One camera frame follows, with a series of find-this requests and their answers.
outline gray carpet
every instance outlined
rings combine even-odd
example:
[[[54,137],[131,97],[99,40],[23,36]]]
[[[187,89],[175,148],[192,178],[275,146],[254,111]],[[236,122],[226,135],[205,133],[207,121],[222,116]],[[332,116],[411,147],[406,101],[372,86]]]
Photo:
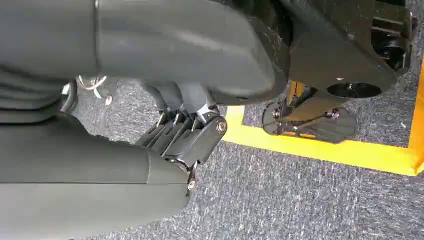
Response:
[[[424,1],[409,5],[421,20],[412,70],[389,92],[346,105],[361,123],[357,140],[408,145],[423,56]],[[158,117],[154,101],[136,80],[112,82],[106,86],[112,105],[82,92],[75,114],[92,134],[134,142]],[[244,124],[257,125],[262,108],[248,106]],[[87,239],[424,239],[423,206],[419,177],[221,142],[199,170],[197,190],[182,212]]]

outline black metal frame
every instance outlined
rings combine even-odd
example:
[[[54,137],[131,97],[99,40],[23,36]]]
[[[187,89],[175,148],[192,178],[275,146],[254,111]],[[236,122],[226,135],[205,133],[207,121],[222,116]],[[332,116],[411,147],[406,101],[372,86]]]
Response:
[[[275,126],[264,119],[276,115],[266,109],[262,117],[269,134],[285,130],[299,136],[310,132],[316,119],[324,118],[351,100],[384,93],[410,67],[411,40],[416,19],[403,0],[281,0],[293,19],[289,79],[307,86],[306,91],[287,96],[277,108]],[[320,129],[319,123],[314,127]],[[352,131],[316,132],[316,139],[338,143]]]

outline yellow floor marking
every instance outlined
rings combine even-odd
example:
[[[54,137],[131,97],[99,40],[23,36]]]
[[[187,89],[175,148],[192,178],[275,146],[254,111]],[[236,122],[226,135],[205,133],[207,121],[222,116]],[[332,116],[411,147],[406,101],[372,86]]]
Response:
[[[424,82],[424,71],[420,80]],[[244,106],[228,107],[225,117],[228,131],[224,141],[408,176],[424,171],[424,150],[421,151],[424,148],[424,83],[418,89],[408,148],[350,140],[331,144],[291,136],[272,136],[261,128],[242,125],[244,111]]]

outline round hole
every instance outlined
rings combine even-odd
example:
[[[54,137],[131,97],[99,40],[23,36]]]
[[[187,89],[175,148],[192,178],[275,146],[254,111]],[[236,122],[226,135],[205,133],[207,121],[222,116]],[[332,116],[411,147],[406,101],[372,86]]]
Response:
[[[349,99],[364,99],[377,96],[382,93],[378,86],[368,83],[338,83],[327,88],[331,95],[349,98]]]

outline pivot bolt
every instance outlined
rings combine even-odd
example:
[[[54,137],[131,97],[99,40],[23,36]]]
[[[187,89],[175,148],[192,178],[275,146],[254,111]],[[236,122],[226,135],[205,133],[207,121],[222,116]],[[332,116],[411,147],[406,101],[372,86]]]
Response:
[[[225,120],[220,120],[216,125],[216,130],[219,134],[225,134],[227,131],[227,122]]]

